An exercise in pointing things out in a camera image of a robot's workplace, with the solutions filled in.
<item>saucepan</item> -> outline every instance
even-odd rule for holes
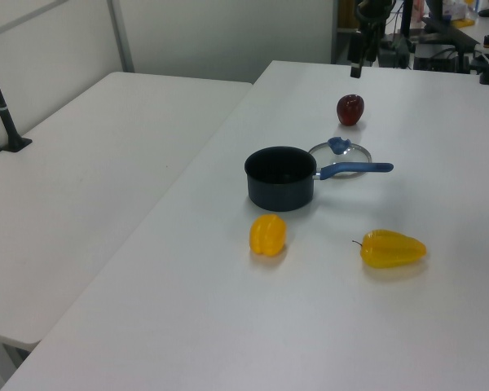
[[[248,194],[260,208],[274,212],[299,209],[313,198],[314,179],[325,180],[342,172],[388,173],[391,163],[341,162],[317,171],[315,158],[295,147],[269,147],[250,155],[244,163]]]

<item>orange bell pepper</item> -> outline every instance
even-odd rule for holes
[[[286,223],[276,214],[263,214],[250,228],[250,248],[256,254],[273,257],[286,240]]]

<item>saucepan handle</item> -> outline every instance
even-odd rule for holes
[[[320,169],[320,171],[314,176],[314,179],[320,179],[321,181],[331,178],[335,174],[349,172],[349,173],[389,173],[393,169],[391,163],[362,163],[362,162],[349,162],[343,161],[335,163],[334,165],[328,165]]]

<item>red apple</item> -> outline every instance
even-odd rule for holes
[[[345,126],[355,125],[364,112],[364,99],[358,95],[343,96],[337,103],[339,121]]]

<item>bell pepper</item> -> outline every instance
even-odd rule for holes
[[[263,214],[250,228],[250,248],[269,257],[280,253],[286,240],[286,223],[276,214]]]
[[[378,269],[407,265],[426,253],[426,247],[419,240],[388,230],[368,232],[360,249],[363,261]]]

